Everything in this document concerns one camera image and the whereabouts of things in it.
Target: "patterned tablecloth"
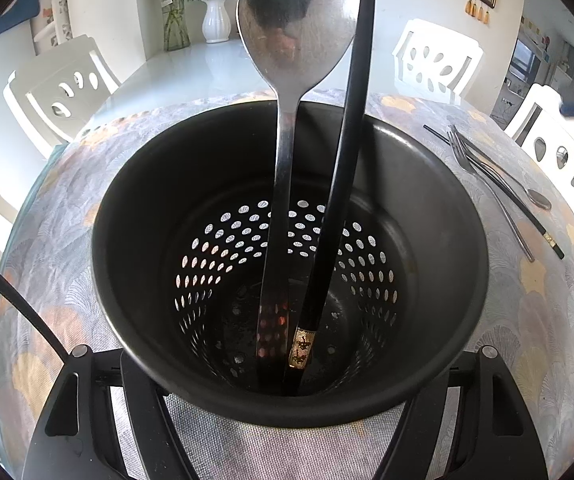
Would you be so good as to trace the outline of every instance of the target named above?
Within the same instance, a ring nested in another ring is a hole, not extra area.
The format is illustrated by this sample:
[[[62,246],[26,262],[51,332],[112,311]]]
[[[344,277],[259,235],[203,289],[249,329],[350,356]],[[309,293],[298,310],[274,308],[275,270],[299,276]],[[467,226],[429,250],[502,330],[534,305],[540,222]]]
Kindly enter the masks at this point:
[[[143,112],[83,134],[53,158],[14,226],[2,272],[67,349],[83,342],[95,351],[118,346],[96,300],[90,249],[98,205],[122,165],[178,121],[233,102],[269,98],[265,93],[245,94]],[[306,99],[341,105],[343,92],[311,92]],[[483,316],[467,349],[484,344],[498,349],[527,402],[550,477],[558,478],[574,460],[574,213],[528,155],[492,120],[466,105],[372,95],[368,112],[436,153],[477,206],[486,230],[490,282]],[[532,212],[562,247],[564,260],[506,200],[536,257],[532,264],[526,260],[488,191],[457,167],[448,146],[423,129],[429,124],[444,131],[448,116],[502,167],[550,197],[551,212],[535,206]],[[45,341],[0,298],[0,451],[17,477],[60,367]],[[112,397],[128,470],[135,478],[145,478],[122,391],[117,389]],[[204,480],[370,479],[401,413],[398,407],[340,427],[280,430],[227,420],[173,396],[169,406]],[[441,475],[446,463],[456,406],[457,397],[450,394],[428,478]]]

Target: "white tag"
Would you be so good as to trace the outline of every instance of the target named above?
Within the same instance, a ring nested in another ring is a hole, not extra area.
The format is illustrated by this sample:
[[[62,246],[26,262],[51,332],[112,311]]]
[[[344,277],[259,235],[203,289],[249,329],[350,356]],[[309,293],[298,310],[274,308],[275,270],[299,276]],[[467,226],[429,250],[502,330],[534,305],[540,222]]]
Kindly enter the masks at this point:
[[[160,6],[165,7],[171,5],[172,0],[160,0]]]

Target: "white vase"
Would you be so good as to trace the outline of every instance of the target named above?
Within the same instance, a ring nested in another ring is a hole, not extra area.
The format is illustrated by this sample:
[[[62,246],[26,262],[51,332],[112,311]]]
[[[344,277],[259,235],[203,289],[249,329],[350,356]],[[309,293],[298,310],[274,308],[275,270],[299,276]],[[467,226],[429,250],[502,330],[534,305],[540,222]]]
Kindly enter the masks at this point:
[[[203,36],[207,43],[221,43],[229,39],[231,21],[225,10],[225,0],[203,0],[207,12],[203,20]]]

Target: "screw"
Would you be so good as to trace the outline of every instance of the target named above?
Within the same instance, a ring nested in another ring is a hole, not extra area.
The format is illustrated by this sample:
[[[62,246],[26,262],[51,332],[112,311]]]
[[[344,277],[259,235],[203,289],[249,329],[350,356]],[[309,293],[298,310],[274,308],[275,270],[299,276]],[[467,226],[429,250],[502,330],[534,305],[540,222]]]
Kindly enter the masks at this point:
[[[495,359],[498,357],[498,351],[493,346],[483,346],[483,355],[488,359]]]
[[[87,345],[78,345],[72,350],[72,355],[74,357],[83,357],[87,353]]]

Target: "fork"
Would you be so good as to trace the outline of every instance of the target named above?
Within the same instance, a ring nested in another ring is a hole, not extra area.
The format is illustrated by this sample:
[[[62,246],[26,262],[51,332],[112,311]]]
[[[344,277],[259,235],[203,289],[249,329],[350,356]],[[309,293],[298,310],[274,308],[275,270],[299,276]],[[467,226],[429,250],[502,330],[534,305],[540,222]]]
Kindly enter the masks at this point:
[[[447,128],[447,135],[449,136],[449,143],[451,144],[451,149],[453,150],[453,154],[456,157],[456,161],[458,162],[460,167],[463,170],[467,171],[467,173],[475,176],[479,182],[484,184],[484,186],[489,191],[491,191],[491,194],[494,196],[494,198],[496,199],[496,202],[498,203],[498,206],[502,210],[502,214],[503,214],[504,218],[509,223],[509,227],[512,229],[513,235],[515,236],[516,241],[518,242],[518,245],[523,250],[523,252],[527,256],[528,260],[533,263],[535,261],[535,258],[533,257],[533,254],[531,253],[531,250],[529,249],[527,242],[522,237],[522,234],[519,231],[518,226],[516,225],[516,222],[513,221],[512,216],[509,214],[509,211],[507,210],[507,208],[504,206],[504,204],[500,200],[500,197],[498,196],[496,191],[494,191],[494,188],[491,187],[491,184],[489,184],[482,176],[480,176],[476,172],[474,167],[471,165],[469,159],[467,158],[467,155],[471,155],[471,152],[468,150],[468,147],[465,146],[465,144],[462,142],[462,139],[460,138],[460,133],[459,133],[458,129],[456,128],[455,124],[449,125],[449,127]]]

